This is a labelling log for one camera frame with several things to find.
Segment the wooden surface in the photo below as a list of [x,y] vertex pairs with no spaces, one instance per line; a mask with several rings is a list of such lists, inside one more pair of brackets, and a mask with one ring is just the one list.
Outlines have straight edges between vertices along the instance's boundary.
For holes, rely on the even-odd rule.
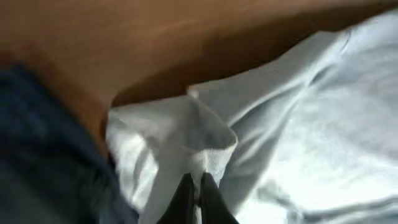
[[37,71],[105,155],[109,107],[182,94],[259,66],[317,30],[397,6],[377,0],[0,2],[2,61]]

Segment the white fabric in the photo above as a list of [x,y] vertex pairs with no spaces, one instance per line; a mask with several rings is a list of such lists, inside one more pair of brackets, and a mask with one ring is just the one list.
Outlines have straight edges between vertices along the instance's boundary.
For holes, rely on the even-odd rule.
[[107,141],[139,223],[204,171],[242,224],[398,223],[398,10],[186,96],[114,108]]

